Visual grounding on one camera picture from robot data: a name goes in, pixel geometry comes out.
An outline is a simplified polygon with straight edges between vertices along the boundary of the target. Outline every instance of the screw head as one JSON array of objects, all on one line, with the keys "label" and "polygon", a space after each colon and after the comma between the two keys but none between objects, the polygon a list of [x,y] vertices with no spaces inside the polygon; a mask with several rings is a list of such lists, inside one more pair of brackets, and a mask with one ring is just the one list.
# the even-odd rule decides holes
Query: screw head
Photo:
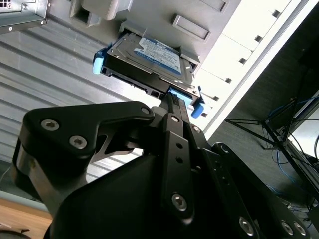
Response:
[{"label": "screw head", "polygon": [[301,235],[303,235],[303,236],[306,235],[305,229],[302,226],[300,226],[299,223],[294,222],[294,225],[295,225],[295,228],[300,232]]},{"label": "screw head", "polygon": [[173,194],[171,201],[173,205],[181,212],[187,209],[187,203],[183,196],[178,193]]},{"label": "screw head", "polygon": [[229,153],[223,145],[221,145],[220,148],[221,148],[221,150],[223,150],[225,153]]},{"label": "screw head", "polygon": [[88,142],[85,138],[79,135],[72,136],[69,140],[70,145],[77,149],[83,149],[87,146]]},{"label": "screw head", "polygon": [[23,10],[28,10],[28,8],[29,8],[29,7],[28,7],[27,4],[22,4],[22,9],[23,9]]},{"label": "screw head", "polygon": [[150,113],[150,111],[148,110],[148,109],[146,109],[146,108],[142,108],[142,111],[145,113],[145,114],[149,114]]},{"label": "screw head", "polygon": [[247,221],[245,218],[239,217],[239,225],[241,229],[244,230],[244,232],[248,236],[252,237],[254,235],[253,227],[250,225],[249,221]]},{"label": "screw head", "polygon": [[56,131],[60,128],[60,125],[58,124],[57,121],[52,120],[52,119],[45,119],[41,122],[42,128],[48,131]]},{"label": "screw head", "polygon": [[197,132],[200,133],[200,129],[197,126],[193,126],[193,129]]},{"label": "screw head", "polygon": [[289,235],[293,235],[294,231],[291,229],[291,227],[285,222],[285,221],[281,221],[281,226],[285,229],[285,231],[289,234]]},{"label": "screw head", "polygon": [[177,117],[175,117],[175,116],[171,116],[171,119],[172,119],[173,121],[175,121],[175,122],[179,122],[179,119],[178,119]]}]

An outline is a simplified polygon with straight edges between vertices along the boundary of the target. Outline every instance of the corrugated metal surface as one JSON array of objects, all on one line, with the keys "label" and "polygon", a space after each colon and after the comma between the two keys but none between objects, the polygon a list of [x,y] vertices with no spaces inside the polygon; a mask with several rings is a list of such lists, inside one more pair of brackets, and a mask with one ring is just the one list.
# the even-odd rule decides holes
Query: corrugated metal surface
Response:
[{"label": "corrugated metal surface", "polygon": [[[0,36],[0,159],[11,162],[24,114],[34,108],[143,100],[159,102],[130,85],[92,72],[104,46],[54,21]],[[89,166],[88,178],[138,156],[104,159]]]}]

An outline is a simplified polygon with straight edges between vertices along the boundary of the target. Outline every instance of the black metal bracket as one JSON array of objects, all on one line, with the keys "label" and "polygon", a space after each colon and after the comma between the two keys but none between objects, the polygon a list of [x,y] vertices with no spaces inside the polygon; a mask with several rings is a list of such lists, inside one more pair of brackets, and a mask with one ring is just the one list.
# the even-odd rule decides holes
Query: black metal bracket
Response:
[{"label": "black metal bracket", "polygon": [[[90,161],[134,148],[143,155],[86,182]],[[210,147],[189,123],[184,101],[172,94],[152,109],[124,102],[30,111],[12,171],[16,184],[53,215],[50,239],[102,238],[106,232],[109,238],[187,239],[207,232],[264,239],[274,230],[278,238],[310,238],[226,145]]]}]

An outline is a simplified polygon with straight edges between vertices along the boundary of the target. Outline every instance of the blue cable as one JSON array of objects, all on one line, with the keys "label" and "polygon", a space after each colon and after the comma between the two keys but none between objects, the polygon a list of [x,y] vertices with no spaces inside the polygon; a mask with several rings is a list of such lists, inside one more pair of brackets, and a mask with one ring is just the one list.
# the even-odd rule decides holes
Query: blue cable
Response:
[{"label": "blue cable", "polygon": [[[319,96],[315,96],[315,97],[311,97],[311,98],[309,98],[309,99],[306,99],[306,100],[303,100],[303,101],[299,101],[299,102],[297,102],[297,104],[302,104],[302,103],[304,103],[304,102],[307,102],[307,101],[309,101],[309,100],[312,100],[312,99],[316,99],[316,98],[319,98]],[[282,107],[284,107],[285,105],[282,105],[282,106],[279,106],[279,107],[277,107],[277,108],[275,108],[274,110],[272,110],[269,114],[268,114],[268,116],[271,116],[273,113],[275,113],[277,110],[280,110]]]},{"label": "blue cable", "polygon": [[278,192],[278,191],[277,191],[276,189],[274,189],[272,186],[270,186],[270,185],[268,185],[268,184],[266,184],[266,186],[269,187],[271,190],[273,190],[273,192],[275,192],[275,193],[277,193],[277,194],[279,194],[279,195],[284,195],[284,196],[286,196],[286,194],[281,193],[281,192]]}]

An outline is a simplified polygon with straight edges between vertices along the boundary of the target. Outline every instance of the metal rod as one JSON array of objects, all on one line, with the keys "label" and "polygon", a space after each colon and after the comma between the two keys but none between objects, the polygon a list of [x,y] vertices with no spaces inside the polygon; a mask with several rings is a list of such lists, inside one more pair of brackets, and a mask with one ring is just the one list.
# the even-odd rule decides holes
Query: metal rod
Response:
[{"label": "metal rod", "polygon": [[259,139],[261,139],[261,140],[263,140],[263,141],[265,141],[265,142],[271,144],[271,145],[275,145],[275,143],[272,142],[271,140],[269,140],[269,139],[267,139],[267,138],[264,138],[264,137],[260,136],[259,134],[255,133],[255,132],[252,132],[251,130],[249,130],[249,129],[247,129],[247,128],[245,128],[245,127],[243,127],[243,126],[241,126],[241,125],[239,125],[239,124],[237,124],[237,123],[235,123],[235,122],[232,122],[232,121],[230,121],[230,120],[228,120],[228,119],[225,119],[225,121],[226,121],[227,123],[232,124],[233,126],[236,126],[237,128],[242,129],[243,131],[245,131],[245,132],[247,132],[247,133],[250,133],[251,135],[253,135],[253,136],[255,136],[255,137],[257,137],[257,138],[259,138]]},{"label": "metal rod", "polygon": [[258,123],[245,123],[245,122],[234,122],[233,123],[240,123],[240,124],[249,124],[249,125],[259,125]]},{"label": "metal rod", "polygon": [[259,123],[258,120],[254,120],[254,119],[228,119],[228,120],[231,120],[231,121],[252,121],[252,122]]}]

